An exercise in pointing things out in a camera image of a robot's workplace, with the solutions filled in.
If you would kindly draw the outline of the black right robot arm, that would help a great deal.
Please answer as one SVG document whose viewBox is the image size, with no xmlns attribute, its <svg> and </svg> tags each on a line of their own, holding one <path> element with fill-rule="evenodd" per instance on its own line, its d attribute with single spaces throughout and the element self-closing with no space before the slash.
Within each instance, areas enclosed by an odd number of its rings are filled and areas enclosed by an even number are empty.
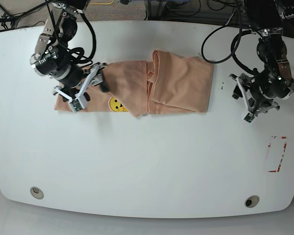
<svg viewBox="0 0 294 235">
<path fill-rule="evenodd" d="M 105 64 L 94 64 L 92 59 L 97 49 L 96 35 L 85 16 L 89 4 L 87 0 L 54 0 L 48 8 L 49 17 L 40 34 L 30 65 L 39 76 L 55 79 L 60 86 L 54 93 L 64 102 L 75 103 L 78 98 L 90 101 L 87 88 L 100 85 L 103 92 L 108 92 L 101 70 Z M 92 50 L 85 55 L 82 47 L 69 48 L 68 42 L 77 33 L 77 16 L 81 16 L 90 30 Z"/>
</svg>

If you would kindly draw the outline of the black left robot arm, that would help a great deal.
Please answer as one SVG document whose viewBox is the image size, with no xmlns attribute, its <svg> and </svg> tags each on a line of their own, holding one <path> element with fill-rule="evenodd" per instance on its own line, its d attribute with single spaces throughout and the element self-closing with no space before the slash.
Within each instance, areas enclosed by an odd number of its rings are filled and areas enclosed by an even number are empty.
<svg viewBox="0 0 294 235">
<path fill-rule="evenodd" d="M 237 65 L 246 71 L 237 77 L 233 98 L 242 97 L 253 115 L 279 109 L 275 98 L 287 99 L 294 92 L 294 79 L 287 59 L 287 48 L 282 39 L 282 20 L 272 0 L 245 0 L 244 7 L 250 29 L 242 32 L 259 34 L 257 55 L 264 63 L 262 72 L 249 69 L 233 55 Z"/>
</svg>

